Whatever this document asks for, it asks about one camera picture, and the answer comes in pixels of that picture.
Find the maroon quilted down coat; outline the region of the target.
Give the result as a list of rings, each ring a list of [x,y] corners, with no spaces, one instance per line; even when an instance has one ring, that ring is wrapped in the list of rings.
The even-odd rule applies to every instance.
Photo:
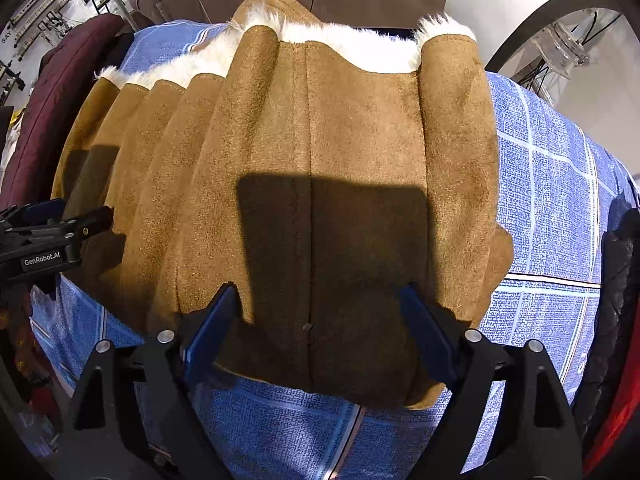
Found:
[[[102,68],[119,65],[134,33],[123,18],[101,14],[73,28],[45,55],[4,170],[1,207],[40,203],[51,193],[73,122]]]

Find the red garment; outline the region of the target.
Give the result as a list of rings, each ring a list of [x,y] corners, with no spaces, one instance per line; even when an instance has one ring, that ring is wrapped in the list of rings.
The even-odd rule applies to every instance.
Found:
[[[639,358],[627,359],[611,411],[584,460],[584,476],[639,478]]]

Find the blue checked bed sheet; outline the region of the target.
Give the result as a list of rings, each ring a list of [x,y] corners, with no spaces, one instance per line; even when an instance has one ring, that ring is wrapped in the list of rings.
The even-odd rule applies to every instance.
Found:
[[[480,324],[491,339],[540,339],[573,403],[594,335],[601,246],[638,204],[628,171],[528,91],[489,79],[497,114],[498,219],[514,260]],[[239,479],[402,479],[446,400],[373,411],[344,400],[215,375],[194,408]]]

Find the brown suede shearling coat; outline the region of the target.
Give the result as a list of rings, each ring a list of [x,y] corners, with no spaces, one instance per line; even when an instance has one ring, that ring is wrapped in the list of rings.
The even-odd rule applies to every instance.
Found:
[[[66,217],[113,225],[68,276],[141,333],[224,283],[242,310],[216,362],[367,408],[429,408],[398,292],[477,326],[513,246],[474,34],[446,15],[409,39],[244,0],[204,48],[102,70],[52,184]]]

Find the black quilted garment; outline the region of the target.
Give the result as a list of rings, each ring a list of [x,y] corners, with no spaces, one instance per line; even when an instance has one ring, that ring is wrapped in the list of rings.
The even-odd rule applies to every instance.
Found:
[[[639,299],[639,211],[628,209],[601,246],[600,300],[587,363],[572,411],[588,448],[608,418],[627,361]]]

